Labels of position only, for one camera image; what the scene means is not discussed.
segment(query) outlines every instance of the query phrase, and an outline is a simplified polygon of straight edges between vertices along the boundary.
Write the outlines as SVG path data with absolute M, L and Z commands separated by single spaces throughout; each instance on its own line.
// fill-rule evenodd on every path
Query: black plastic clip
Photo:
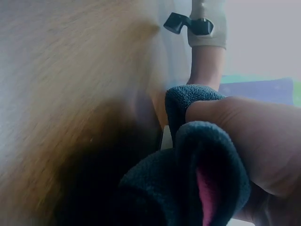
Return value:
M 191 20 L 189 17 L 172 13 L 164 24 L 164 27 L 175 34 L 180 34 L 183 26 L 187 26 L 188 29 L 194 35 L 209 35 L 213 30 L 213 23 L 205 18 L 198 20 Z

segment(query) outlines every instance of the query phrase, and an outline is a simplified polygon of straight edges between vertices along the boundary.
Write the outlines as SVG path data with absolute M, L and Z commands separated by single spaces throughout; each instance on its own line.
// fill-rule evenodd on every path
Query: wood grain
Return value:
M 1 1 L 0 225 L 104 224 L 118 180 L 157 148 L 166 88 L 189 74 L 183 37 L 161 29 L 173 10 Z

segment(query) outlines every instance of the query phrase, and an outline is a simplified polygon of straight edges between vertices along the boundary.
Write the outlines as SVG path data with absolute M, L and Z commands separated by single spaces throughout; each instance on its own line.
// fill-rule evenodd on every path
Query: pink fabric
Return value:
M 206 174 L 208 170 L 210 169 L 204 169 L 199 166 L 196 172 L 199 198 L 203 206 L 203 226 L 210 226 L 220 201 L 218 181 L 215 180 L 217 178 L 210 178 Z

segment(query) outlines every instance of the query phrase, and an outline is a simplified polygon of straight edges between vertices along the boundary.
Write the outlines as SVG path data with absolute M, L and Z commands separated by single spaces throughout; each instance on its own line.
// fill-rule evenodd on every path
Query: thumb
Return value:
M 186 121 L 208 121 L 226 131 L 250 179 L 266 192 L 287 197 L 301 177 L 301 109 L 228 97 L 197 101 Z

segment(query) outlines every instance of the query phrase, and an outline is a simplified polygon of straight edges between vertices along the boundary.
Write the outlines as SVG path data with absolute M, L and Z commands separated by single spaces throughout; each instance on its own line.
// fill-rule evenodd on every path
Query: hand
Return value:
M 227 97 L 197 101 L 186 121 L 209 121 L 231 137 L 252 183 L 236 218 L 256 226 L 301 225 L 301 108 Z

